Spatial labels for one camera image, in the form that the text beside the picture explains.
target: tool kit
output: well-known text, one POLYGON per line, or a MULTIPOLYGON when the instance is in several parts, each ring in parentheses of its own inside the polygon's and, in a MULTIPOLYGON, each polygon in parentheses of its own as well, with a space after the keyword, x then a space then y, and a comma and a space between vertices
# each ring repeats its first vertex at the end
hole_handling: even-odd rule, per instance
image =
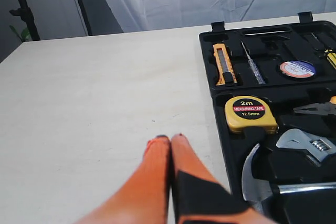
POLYGON ((230 188, 278 223, 335 223, 336 26, 199 35, 230 188))

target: table surface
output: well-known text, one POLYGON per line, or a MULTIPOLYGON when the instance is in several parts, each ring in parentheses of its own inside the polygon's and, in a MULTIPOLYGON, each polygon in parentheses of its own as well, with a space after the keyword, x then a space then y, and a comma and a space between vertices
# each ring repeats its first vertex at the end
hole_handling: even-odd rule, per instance
MULTIPOLYGON (((336 23, 336 13, 314 20, 336 23)), ((298 17, 226 24, 226 29, 298 17)), ((199 33, 210 26, 26 42, 0 64, 1 223, 71 223, 182 132, 228 188, 199 33)), ((173 223, 170 209, 169 223, 173 223)))

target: measuring tape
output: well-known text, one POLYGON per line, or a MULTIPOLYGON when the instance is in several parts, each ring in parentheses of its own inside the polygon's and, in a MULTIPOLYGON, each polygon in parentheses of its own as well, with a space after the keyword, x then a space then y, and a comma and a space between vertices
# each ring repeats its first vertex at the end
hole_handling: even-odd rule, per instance
POLYGON ((275 134, 278 129, 267 103, 256 97, 233 97, 225 104, 224 112, 233 133, 240 133, 243 128, 250 126, 263 127, 267 134, 275 134))

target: black pole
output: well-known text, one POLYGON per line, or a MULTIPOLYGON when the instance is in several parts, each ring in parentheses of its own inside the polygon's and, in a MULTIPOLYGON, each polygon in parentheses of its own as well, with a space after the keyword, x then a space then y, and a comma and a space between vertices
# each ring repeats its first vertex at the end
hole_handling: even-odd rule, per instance
POLYGON ((10 10, 9 12, 13 16, 21 17, 21 20, 27 24, 27 28, 29 30, 30 36, 32 40, 40 40, 40 36, 38 34, 33 13, 30 10, 26 0, 18 0, 20 4, 20 8, 17 10, 10 10))

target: black tool case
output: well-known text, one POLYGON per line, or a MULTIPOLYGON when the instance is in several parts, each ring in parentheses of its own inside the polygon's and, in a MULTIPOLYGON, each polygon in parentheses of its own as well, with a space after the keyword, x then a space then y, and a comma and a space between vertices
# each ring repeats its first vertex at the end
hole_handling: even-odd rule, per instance
MULTIPOLYGON (((212 23, 213 31, 199 35, 214 112, 233 195, 243 198, 241 175, 247 155, 260 143, 253 159, 253 176, 274 185, 336 182, 336 155, 320 166, 304 151, 279 149, 276 143, 289 129, 300 129, 327 137, 336 145, 336 116, 295 114, 293 109, 312 103, 329 102, 336 95, 336 70, 328 62, 326 49, 336 50, 336 26, 328 21, 313 22, 312 15, 299 14, 299 23, 225 30, 225 24, 212 23), (246 54, 244 42, 266 84, 258 84, 246 54), (238 83, 217 86, 219 73, 213 45, 224 43, 238 83), (286 61, 312 64, 316 74, 296 79, 281 73, 286 61), (278 124, 276 134, 262 127, 246 127, 241 134, 227 125, 224 105, 236 96, 248 95, 265 101, 278 124)), ((336 223, 336 190, 316 190, 278 194, 268 203, 267 214, 279 223, 336 223)))

